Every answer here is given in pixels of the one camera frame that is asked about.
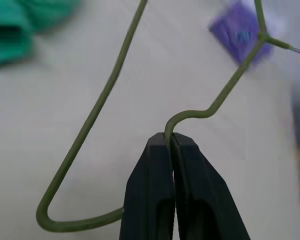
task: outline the white table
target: white table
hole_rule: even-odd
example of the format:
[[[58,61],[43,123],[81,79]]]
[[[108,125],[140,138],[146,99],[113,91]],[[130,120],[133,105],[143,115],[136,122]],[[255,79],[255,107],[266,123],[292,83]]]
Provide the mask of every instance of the white table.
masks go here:
[[[107,81],[138,0],[85,1],[36,38],[31,59],[0,69],[0,240],[115,240],[120,222],[49,233],[37,205]],[[147,140],[212,103],[237,66],[206,27],[212,0],[149,1],[121,75],[49,209],[77,220],[123,205]],[[253,240],[300,240],[290,83],[269,61],[239,81],[217,114],[175,129],[226,180]],[[177,226],[174,238],[179,239]]]

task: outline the green cloth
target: green cloth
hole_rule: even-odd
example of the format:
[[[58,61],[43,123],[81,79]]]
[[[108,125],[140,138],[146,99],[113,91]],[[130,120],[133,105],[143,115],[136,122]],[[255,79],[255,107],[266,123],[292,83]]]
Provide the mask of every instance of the green cloth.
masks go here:
[[[80,0],[0,0],[0,65],[28,56],[33,34],[69,16]]]

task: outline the bent wire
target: bent wire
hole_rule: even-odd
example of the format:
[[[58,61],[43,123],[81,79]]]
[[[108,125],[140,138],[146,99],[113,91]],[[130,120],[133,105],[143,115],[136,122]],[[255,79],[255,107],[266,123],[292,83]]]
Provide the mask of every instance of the bent wire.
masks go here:
[[[50,232],[76,232],[76,231],[83,231],[89,230],[94,228],[99,228],[108,224],[111,224],[115,221],[118,221],[122,218],[123,208],[119,208],[114,210],[110,213],[77,221],[54,221],[51,220],[48,216],[48,207],[53,200],[56,192],[58,191],[62,181],[64,180],[70,166],[72,165],[73,161],[75,160],[81,146],[83,145],[90,129],[93,127],[102,107],[104,106],[107,97],[109,96],[112,88],[114,87],[119,75],[120,71],[123,67],[127,52],[129,50],[130,44],[132,42],[134,33],[136,28],[140,22],[141,16],[144,12],[148,0],[141,0],[140,4],[136,10],[136,13],[133,17],[129,30],[125,36],[124,42],[122,44],[120,53],[114,65],[113,71],[105,84],[103,91],[101,92],[96,104],[94,105],[91,113],[87,117],[83,127],[81,128],[78,136],[76,137],[73,145],[71,146],[69,152],[65,156],[60,168],[58,169],[57,173],[55,174],[54,178],[52,179],[49,187],[47,188],[45,194],[43,195],[37,211],[36,211],[36,220],[38,224],[45,230]],[[245,62],[239,66],[237,71],[233,74],[229,82],[225,85],[222,89],[220,94],[211,104],[211,106],[207,110],[187,110],[180,112],[173,116],[165,126],[165,136],[167,141],[170,142],[174,127],[181,121],[189,118],[197,118],[197,119],[204,119],[209,118],[214,115],[217,110],[220,108],[222,103],[225,101],[231,90],[234,88],[236,83],[239,81],[241,76],[244,72],[249,68],[252,60],[261,49],[263,43],[267,42],[269,44],[275,45],[277,47],[292,50],[295,52],[300,53],[300,49],[294,48],[293,46],[282,42],[280,40],[274,39],[267,34],[267,27],[265,23],[265,18],[262,10],[261,0],[255,0],[255,6],[257,10],[258,22],[260,26],[260,34],[259,40],[255,45],[254,49],[246,58]]]

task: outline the purple object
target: purple object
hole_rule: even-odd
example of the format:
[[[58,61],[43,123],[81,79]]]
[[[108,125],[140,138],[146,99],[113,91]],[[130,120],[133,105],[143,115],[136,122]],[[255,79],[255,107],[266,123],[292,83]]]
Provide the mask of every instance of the purple object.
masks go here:
[[[237,2],[214,21],[210,31],[242,64],[257,43],[260,29],[257,16],[241,2]],[[252,63],[268,56],[272,49],[270,44],[264,44]]]

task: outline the green wire hanger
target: green wire hanger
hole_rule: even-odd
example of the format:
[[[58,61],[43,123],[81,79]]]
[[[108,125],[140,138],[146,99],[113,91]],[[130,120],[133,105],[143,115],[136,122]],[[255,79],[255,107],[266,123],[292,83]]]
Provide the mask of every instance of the green wire hanger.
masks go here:
[[[77,231],[90,230],[90,229],[95,229],[95,228],[99,228],[111,224],[122,218],[124,209],[121,207],[107,214],[93,217],[93,218],[77,220],[77,221],[54,221],[51,220],[48,216],[48,207],[51,201],[53,200],[56,192],[58,191],[62,181],[64,180],[69,168],[74,162],[81,146],[85,142],[85,139],[88,136],[90,129],[93,127],[101,109],[103,108],[107,100],[107,97],[109,96],[112,88],[114,87],[120,75],[125,58],[127,56],[127,52],[129,50],[130,44],[132,42],[133,36],[140,22],[140,19],[142,17],[147,2],[148,0],[140,1],[140,4],[133,17],[132,23],[123,41],[113,71],[108,81],[106,82],[105,87],[101,92],[97,102],[95,103],[93,109],[91,110],[88,118],[84,122],[78,136],[74,140],[74,143],[72,144],[69,152],[65,156],[60,168],[56,172],[54,178],[52,179],[49,187],[47,188],[45,194],[43,195],[38,205],[36,211],[36,220],[38,224],[47,231],[65,233],[65,232],[77,232]],[[219,93],[217,98],[213,101],[213,103],[207,110],[187,110],[187,111],[180,112],[175,116],[173,116],[172,118],[170,118],[170,120],[166,123],[164,129],[164,133],[168,143],[170,143],[173,130],[179,122],[189,118],[196,118],[196,119],[209,118],[217,112],[217,110],[225,101],[225,99],[227,98],[231,90],[234,88],[238,80],[241,78],[244,72],[249,68],[254,57],[257,55],[257,53],[259,52],[259,50],[261,49],[264,43],[269,43],[283,49],[288,49],[300,53],[300,49],[294,48],[293,46],[285,42],[272,38],[267,33],[267,27],[266,27],[261,0],[255,0],[255,7],[256,7],[256,12],[257,12],[257,17],[258,17],[258,22],[260,27],[259,40],[256,43],[255,47],[253,48],[251,53],[247,56],[245,62],[239,66],[239,68],[230,78],[229,82],[225,85],[225,87],[222,89],[222,91]]]

